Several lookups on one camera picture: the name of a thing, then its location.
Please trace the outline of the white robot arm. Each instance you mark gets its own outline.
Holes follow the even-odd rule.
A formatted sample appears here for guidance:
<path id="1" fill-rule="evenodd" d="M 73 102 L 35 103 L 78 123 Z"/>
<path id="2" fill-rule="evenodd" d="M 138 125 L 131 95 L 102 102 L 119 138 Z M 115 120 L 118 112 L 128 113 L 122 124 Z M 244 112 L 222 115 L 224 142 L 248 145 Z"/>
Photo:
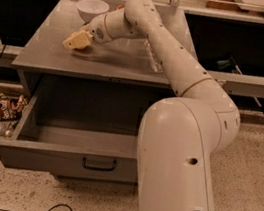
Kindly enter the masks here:
<path id="1" fill-rule="evenodd" d="M 126 0 L 65 39 L 68 49 L 143 36 L 174 91 L 146 110 L 137 138 L 139 211 L 214 211 L 210 156 L 235 140 L 237 106 L 164 26 L 151 0 Z"/>

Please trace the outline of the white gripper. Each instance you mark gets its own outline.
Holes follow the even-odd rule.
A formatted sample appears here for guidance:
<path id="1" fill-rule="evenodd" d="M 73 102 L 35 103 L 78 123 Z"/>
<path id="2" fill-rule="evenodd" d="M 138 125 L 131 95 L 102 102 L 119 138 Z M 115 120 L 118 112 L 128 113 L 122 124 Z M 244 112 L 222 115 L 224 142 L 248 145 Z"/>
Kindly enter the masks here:
<path id="1" fill-rule="evenodd" d="M 95 41 L 104 43 L 107 37 L 105 31 L 104 23 L 93 19 L 90 23 L 84 24 L 80 31 L 74 32 L 70 37 L 65 39 L 63 41 L 64 47 L 82 50 L 91 44 L 92 35 Z"/>

